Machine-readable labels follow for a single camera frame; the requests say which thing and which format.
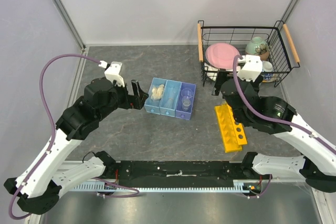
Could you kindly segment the bag of beige powder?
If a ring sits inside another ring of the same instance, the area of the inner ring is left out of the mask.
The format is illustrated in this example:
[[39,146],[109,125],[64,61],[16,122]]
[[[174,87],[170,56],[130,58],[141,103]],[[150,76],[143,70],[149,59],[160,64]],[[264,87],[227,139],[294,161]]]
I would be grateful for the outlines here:
[[160,84],[158,86],[153,86],[151,90],[151,99],[153,101],[158,101],[162,99],[165,85]]

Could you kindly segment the clear plastic dropper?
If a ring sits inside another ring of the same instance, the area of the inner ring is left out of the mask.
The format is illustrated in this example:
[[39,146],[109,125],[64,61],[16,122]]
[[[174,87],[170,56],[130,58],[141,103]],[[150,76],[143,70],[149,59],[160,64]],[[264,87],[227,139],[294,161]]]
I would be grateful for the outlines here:
[[165,92],[163,107],[166,109],[171,109],[174,104],[175,89],[169,86]]

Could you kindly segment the blue three-compartment drawer box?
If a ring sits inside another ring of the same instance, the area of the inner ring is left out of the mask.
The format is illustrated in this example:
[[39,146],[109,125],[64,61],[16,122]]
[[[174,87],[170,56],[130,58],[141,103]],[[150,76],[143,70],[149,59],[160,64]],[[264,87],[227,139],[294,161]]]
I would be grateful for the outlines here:
[[190,120],[195,95],[195,84],[153,78],[144,107],[148,113]]

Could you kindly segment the yellow test tube rack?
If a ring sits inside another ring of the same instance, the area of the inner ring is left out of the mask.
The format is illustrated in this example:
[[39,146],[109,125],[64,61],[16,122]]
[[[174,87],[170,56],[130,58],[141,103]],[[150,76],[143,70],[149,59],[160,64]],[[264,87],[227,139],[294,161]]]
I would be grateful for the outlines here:
[[243,125],[234,119],[232,108],[224,101],[214,110],[225,153],[242,151],[247,138]]

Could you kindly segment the small clear glass vial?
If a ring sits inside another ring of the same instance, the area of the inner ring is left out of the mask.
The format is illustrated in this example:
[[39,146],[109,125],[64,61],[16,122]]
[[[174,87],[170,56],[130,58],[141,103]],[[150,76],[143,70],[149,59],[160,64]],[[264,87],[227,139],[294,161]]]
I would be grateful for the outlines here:
[[188,111],[191,106],[191,100],[188,96],[182,97],[182,110]]

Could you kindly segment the clear glass beaker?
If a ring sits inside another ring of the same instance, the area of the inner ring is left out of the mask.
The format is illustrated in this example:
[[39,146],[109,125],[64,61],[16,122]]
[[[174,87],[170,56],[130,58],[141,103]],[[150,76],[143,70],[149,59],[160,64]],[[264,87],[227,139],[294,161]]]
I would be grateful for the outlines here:
[[190,88],[184,88],[181,90],[181,96],[190,99],[194,96],[194,91]]

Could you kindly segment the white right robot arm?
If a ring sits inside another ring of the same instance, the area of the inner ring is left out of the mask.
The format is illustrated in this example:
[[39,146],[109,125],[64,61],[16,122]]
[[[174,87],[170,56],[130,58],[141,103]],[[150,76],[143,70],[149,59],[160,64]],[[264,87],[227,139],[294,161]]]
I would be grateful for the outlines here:
[[223,96],[234,124],[273,135],[300,152],[297,157],[248,152],[240,166],[245,178],[263,175],[303,179],[314,189],[335,192],[335,145],[315,132],[295,108],[279,97],[259,96],[254,83],[242,81],[237,74],[226,71],[217,74],[214,94]]

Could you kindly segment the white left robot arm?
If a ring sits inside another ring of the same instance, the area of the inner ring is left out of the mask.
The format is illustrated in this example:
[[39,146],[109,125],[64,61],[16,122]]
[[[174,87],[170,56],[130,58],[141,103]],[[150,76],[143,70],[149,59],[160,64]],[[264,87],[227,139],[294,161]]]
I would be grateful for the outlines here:
[[99,127],[99,123],[118,108],[143,108],[149,95],[136,80],[132,80],[133,94],[116,81],[106,78],[94,79],[84,89],[84,94],[65,109],[56,122],[51,139],[28,169],[19,177],[4,182],[6,190],[13,195],[11,202],[28,214],[42,215],[56,205],[69,190],[88,179],[111,178],[116,161],[105,151],[75,168],[56,175],[67,156],[86,137]]

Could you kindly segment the blue white patterned bowl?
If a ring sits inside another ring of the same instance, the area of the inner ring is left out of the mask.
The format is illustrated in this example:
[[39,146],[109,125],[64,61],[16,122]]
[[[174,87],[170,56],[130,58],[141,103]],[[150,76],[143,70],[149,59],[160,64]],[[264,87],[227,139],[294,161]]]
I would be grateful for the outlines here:
[[273,65],[269,61],[263,61],[262,63],[262,76],[264,78],[264,82],[272,82],[274,79],[273,74]]

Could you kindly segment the white plate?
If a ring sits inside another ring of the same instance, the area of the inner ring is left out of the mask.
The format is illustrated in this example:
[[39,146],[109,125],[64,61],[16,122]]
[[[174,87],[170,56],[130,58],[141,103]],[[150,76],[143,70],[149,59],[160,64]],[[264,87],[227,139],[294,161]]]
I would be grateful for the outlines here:
[[223,71],[227,73],[229,78],[233,77],[233,70],[232,69],[218,69],[215,68],[207,63],[204,63],[202,66],[202,81],[216,81],[217,74],[219,71]]

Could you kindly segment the pink plate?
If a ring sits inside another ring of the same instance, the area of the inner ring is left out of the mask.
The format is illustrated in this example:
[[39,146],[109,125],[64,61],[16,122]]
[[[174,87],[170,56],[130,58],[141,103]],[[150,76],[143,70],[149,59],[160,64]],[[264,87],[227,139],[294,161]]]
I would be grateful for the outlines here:
[[224,42],[210,45],[205,51],[207,61],[217,69],[232,69],[236,55],[240,55],[239,51]]

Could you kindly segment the green brown ceramic bowl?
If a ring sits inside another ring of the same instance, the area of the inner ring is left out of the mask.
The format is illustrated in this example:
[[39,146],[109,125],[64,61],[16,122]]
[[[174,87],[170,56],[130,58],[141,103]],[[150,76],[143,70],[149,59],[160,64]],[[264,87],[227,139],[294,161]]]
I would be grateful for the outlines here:
[[245,54],[259,56],[262,61],[266,61],[270,55],[269,46],[261,37],[253,37],[246,45]]

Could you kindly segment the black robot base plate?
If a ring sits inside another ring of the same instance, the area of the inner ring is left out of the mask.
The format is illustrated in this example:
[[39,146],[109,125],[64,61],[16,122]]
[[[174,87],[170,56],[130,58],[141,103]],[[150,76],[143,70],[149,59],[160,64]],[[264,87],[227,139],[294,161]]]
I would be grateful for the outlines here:
[[116,179],[125,187],[229,187],[234,180],[266,181],[246,165],[229,161],[115,161],[107,152],[102,158],[106,169],[99,178]]

